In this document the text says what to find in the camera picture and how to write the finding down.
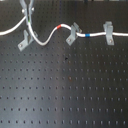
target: cable holder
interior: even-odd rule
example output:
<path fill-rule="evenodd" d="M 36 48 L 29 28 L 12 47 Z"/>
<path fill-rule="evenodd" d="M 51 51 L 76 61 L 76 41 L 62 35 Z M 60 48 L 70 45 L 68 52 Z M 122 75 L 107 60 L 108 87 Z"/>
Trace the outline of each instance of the cable holder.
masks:
<path fill-rule="evenodd" d="M 29 4 L 29 7 L 27 9 L 27 4 L 25 3 L 24 0 L 20 0 L 20 4 L 22 6 L 22 13 L 25 15 L 26 17 L 26 25 L 28 26 L 28 22 L 30 22 L 32 24 L 32 18 L 31 18 L 31 15 L 34 11 L 34 8 L 33 8 L 33 3 L 34 3 L 34 0 L 30 0 L 30 4 Z M 24 40 L 18 44 L 18 48 L 20 51 L 23 51 L 28 45 L 30 45 L 32 42 L 34 41 L 29 29 L 28 29 L 28 32 L 26 30 L 24 30 Z"/>
<path fill-rule="evenodd" d="M 66 42 L 71 46 L 73 42 L 77 39 L 77 34 L 82 33 L 82 30 L 79 28 L 79 26 L 74 22 L 74 24 L 71 26 L 71 35 L 66 39 Z"/>
<path fill-rule="evenodd" d="M 113 26 L 111 21 L 105 22 L 103 25 L 104 31 L 106 32 L 106 40 L 108 45 L 114 45 L 114 40 L 112 37 Z"/>

